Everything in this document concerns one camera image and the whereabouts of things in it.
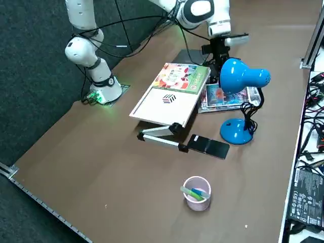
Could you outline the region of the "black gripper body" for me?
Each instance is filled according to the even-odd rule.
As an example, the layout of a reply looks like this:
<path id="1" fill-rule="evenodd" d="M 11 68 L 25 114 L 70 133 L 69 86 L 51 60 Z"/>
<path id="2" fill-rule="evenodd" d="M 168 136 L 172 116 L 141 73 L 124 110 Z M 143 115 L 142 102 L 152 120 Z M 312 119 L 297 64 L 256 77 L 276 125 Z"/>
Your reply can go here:
<path id="1" fill-rule="evenodd" d="M 214 37 L 210 39 L 213 57 L 218 59 L 228 59 L 230 47 L 225 45 L 225 37 Z"/>

